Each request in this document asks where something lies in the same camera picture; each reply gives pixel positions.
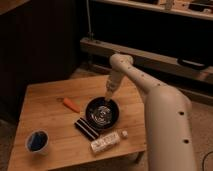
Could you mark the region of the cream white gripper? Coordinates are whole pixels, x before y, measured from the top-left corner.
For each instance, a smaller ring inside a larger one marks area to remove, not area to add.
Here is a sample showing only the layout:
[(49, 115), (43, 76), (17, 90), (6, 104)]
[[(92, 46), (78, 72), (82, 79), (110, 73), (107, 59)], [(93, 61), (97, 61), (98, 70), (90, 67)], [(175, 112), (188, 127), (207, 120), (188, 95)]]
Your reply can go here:
[(109, 102), (115, 92), (121, 85), (124, 75), (120, 72), (112, 70), (106, 82), (105, 101)]

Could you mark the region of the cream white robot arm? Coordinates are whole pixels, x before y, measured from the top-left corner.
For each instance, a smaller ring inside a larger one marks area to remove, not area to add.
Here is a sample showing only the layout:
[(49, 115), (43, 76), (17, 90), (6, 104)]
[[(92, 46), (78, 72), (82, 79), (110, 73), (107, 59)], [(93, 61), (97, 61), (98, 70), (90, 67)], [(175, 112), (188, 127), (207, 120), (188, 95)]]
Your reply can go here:
[(198, 171), (188, 114), (191, 101), (180, 90), (133, 66), (130, 55), (113, 54), (106, 83), (109, 101), (128, 77), (144, 101), (149, 171)]

